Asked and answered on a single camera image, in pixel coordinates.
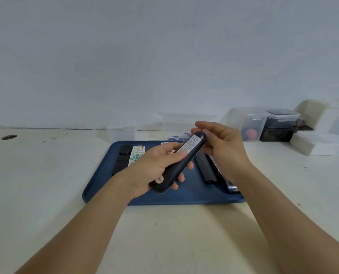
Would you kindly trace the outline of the person's right hand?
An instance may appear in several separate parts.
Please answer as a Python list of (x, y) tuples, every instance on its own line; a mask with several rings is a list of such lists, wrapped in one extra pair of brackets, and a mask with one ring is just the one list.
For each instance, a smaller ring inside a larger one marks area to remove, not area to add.
[(238, 185), (246, 172), (253, 168), (250, 162), (241, 133), (220, 123), (196, 121), (191, 133), (202, 131), (206, 135), (206, 143), (201, 152), (212, 156), (218, 169), (234, 185)]

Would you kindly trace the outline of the person's left hand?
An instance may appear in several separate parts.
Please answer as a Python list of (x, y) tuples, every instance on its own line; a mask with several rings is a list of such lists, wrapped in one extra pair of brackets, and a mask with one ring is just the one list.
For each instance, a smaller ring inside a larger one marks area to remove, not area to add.
[(118, 179), (123, 182), (122, 187), (134, 199), (149, 191), (149, 183), (160, 179), (166, 167), (180, 160), (164, 160), (162, 145), (152, 147), (136, 162), (118, 173)]

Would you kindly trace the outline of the dark remote with white label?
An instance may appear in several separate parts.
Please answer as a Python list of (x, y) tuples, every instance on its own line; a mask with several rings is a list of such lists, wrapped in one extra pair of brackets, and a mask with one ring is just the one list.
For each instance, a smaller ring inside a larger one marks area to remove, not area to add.
[(192, 134), (182, 145), (180, 150), (186, 150), (187, 156), (175, 164), (166, 167), (160, 179), (149, 183), (152, 190), (157, 193), (164, 193), (169, 189), (173, 182), (175, 182), (181, 172), (186, 168), (189, 162), (195, 157), (200, 149), (206, 143), (206, 135), (203, 133)]

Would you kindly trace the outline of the large clear plastic container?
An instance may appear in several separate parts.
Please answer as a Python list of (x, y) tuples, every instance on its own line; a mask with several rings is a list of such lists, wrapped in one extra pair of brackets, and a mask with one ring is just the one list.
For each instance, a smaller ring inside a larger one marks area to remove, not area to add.
[(212, 114), (163, 113), (164, 137), (184, 137), (184, 133), (190, 133), (195, 127), (196, 121), (213, 121), (216, 118), (217, 116)]

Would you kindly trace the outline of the slim black remote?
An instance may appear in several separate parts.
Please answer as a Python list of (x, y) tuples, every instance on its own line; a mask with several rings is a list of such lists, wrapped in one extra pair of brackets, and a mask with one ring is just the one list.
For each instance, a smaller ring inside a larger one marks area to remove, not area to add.
[(195, 161), (203, 176), (205, 184), (217, 184), (217, 175), (213, 171), (212, 162), (209, 156), (203, 152), (198, 152), (195, 156)]

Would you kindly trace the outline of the white remote with green buttons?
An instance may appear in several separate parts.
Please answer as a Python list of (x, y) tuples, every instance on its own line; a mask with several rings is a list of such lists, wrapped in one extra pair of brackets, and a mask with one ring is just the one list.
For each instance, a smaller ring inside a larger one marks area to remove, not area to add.
[(145, 146), (143, 145), (133, 146), (131, 150), (128, 166), (130, 166), (135, 161), (137, 161), (144, 153), (145, 153)]

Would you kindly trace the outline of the blue plastic tray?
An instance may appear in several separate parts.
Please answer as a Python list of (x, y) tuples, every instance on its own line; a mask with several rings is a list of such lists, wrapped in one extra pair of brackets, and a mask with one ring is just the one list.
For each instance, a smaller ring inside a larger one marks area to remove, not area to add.
[[(116, 164), (119, 150), (123, 145), (143, 145), (146, 150), (160, 145), (162, 141), (117, 141), (110, 145), (98, 168), (89, 180), (82, 193), (82, 199), (88, 203), (94, 195), (112, 177), (112, 170)], [(178, 190), (169, 189), (165, 193), (156, 193), (149, 190), (144, 195), (134, 198), (129, 206), (152, 205), (197, 205), (197, 204), (227, 204), (243, 203), (245, 199), (241, 193), (230, 193), (226, 186), (205, 184), (197, 163), (194, 169), (184, 170), (185, 182), (179, 183)]]

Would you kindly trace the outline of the clear container holding red ball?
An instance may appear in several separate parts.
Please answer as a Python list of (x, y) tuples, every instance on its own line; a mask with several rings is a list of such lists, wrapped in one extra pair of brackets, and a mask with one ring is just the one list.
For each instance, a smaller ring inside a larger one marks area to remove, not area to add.
[[(242, 140), (245, 142), (259, 141), (268, 113), (263, 109), (255, 107), (238, 107), (230, 110), (229, 125), (231, 128), (240, 132)], [(258, 132), (258, 138), (254, 141), (246, 141), (245, 131), (255, 129)]]

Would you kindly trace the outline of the black round-topped remote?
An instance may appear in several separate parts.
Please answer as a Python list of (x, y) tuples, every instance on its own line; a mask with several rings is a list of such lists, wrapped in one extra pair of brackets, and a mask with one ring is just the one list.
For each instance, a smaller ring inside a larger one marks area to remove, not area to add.
[(133, 149), (133, 146), (130, 144), (125, 144), (125, 145), (120, 146), (115, 165), (111, 172), (112, 176), (116, 175), (118, 172), (128, 167), (129, 161), (132, 157), (131, 155), (132, 149)]

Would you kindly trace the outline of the small clear plastic container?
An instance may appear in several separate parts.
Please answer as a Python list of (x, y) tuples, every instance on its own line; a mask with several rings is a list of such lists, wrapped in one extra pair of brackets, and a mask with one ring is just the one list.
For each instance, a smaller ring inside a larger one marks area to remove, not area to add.
[(135, 123), (108, 124), (106, 131), (108, 142), (115, 143), (118, 141), (134, 141), (137, 129)]

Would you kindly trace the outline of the plastic-wrapped dark remote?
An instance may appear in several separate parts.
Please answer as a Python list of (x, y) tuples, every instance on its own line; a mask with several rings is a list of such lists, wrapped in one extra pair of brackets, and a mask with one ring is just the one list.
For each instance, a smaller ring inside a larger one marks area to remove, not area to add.
[(231, 193), (231, 194), (239, 193), (240, 191), (238, 190), (238, 188), (234, 184), (232, 184), (228, 179), (226, 179), (225, 176), (220, 172), (220, 169), (219, 169), (218, 164), (217, 164), (216, 160), (214, 159), (214, 157), (209, 156), (209, 158), (212, 161), (212, 164), (213, 164), (213, 166), (216, 170), (218, 179), (221, 180), (227, 186), (229, 193)]

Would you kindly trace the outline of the dark brown box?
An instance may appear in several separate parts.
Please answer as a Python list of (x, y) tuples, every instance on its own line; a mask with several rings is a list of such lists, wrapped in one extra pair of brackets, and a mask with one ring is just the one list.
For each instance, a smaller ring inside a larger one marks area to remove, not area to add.
[(259, 140), (261, 142), (289, 143), (295, 132), (294, 128), (271, 129), (264, 127)]

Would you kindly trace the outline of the clear lidded container, dark contents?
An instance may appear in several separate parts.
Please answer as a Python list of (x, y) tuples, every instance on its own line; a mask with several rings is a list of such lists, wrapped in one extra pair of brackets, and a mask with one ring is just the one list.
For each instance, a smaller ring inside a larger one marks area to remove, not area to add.
[(289, 109), (265, 109), (268, 118), (265, 127), (269, 129), (291, 128), (300, 118), (300, 113)]

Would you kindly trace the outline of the dark clutter of small parts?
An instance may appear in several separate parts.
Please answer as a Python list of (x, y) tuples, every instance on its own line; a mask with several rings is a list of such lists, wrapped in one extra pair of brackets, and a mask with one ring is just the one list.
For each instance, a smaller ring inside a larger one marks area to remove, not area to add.
[(292, 129), (294, 130), (294, 133), (296, 133), (297, 131), (314, 131), (314, 129), (309, 127), (306, 124), (306, 121), (302, 118), (299, 118), (295, 121), (295, 123), (292, 126)]

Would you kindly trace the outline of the tall white box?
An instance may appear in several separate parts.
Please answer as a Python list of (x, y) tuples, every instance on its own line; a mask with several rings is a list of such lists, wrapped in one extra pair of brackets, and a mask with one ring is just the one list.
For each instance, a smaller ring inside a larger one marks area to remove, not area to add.
[(339, 102), (318, 99), (302, 101), (296, 108), (306, 125), (320, 133), (328, 133), (339, 117)]

